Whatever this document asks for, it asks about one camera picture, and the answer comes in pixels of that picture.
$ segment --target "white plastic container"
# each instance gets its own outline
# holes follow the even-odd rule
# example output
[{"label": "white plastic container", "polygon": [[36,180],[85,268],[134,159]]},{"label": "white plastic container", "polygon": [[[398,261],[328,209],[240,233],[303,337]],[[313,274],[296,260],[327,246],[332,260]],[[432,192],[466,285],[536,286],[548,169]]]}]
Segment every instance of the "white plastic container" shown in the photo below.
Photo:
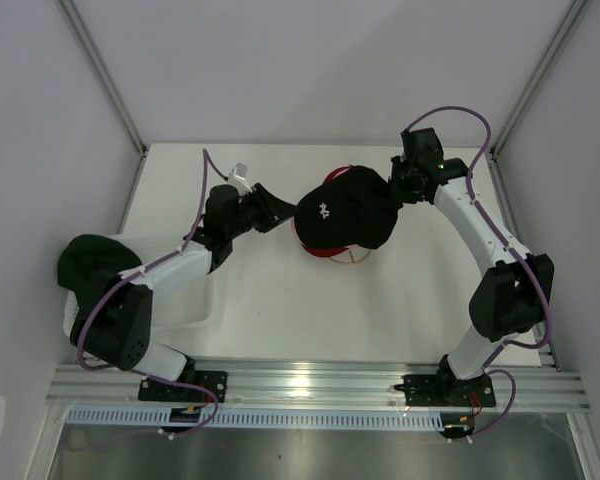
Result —
[{"label": "white plastic container", "polygon": [[[172,252],[182,244],[182,234],[177,235],[110,235],[129,247],[147,264],[158,257]],[[220,289],[215,286],[215,273],[196,278],[175,291],[168,300],[154,306],[152,331],[198,328],[209,325],[218,316]],[[63,329],[65,335],[78,314],[78,304],[73,292],[69,292],[64,309]]]}]

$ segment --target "gray wall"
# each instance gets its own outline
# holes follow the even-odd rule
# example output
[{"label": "gray wall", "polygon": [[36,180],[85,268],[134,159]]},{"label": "gray wall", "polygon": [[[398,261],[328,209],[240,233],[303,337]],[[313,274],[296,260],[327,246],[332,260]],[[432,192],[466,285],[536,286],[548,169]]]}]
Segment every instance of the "gray wall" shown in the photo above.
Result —
[{"label": "gray wall", "polygon": [[0,1],[0,480],[20,478],[67,355],[55,260],[112,232],[135,156],[51,0]]},{"label": "gray wall", "polygon": [[556,264],[555,343],[583,374],[600,442],[600,0],[505,148],[524,237]]},{"label": "gray wall", "polygon": [[[503,124],[571,0],[77,0],[147,142],[399,145]],[[478,123],[435,119],[447,145]]]}]

